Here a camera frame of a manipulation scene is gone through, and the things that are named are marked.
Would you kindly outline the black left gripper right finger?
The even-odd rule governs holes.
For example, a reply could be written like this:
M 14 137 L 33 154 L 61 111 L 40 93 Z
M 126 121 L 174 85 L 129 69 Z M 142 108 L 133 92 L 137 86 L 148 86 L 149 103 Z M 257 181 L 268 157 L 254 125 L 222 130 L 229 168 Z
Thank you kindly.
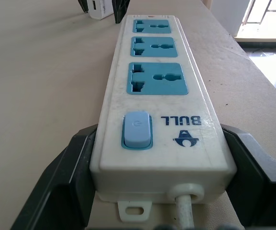
M 226 192 L 240 223 L 276 230 L 276 160 L 251 134 L 232 126 L 222 130 L 237 167 Z

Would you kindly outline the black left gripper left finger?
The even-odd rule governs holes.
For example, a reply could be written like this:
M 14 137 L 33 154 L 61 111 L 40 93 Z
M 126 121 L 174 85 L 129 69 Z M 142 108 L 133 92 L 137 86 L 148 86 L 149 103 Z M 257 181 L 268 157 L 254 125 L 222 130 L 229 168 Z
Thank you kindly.
M 98 126 L 78 131 L 47 166 L 11 229 L 83 230 L 87 227 L 95 186 L 89 169 Z

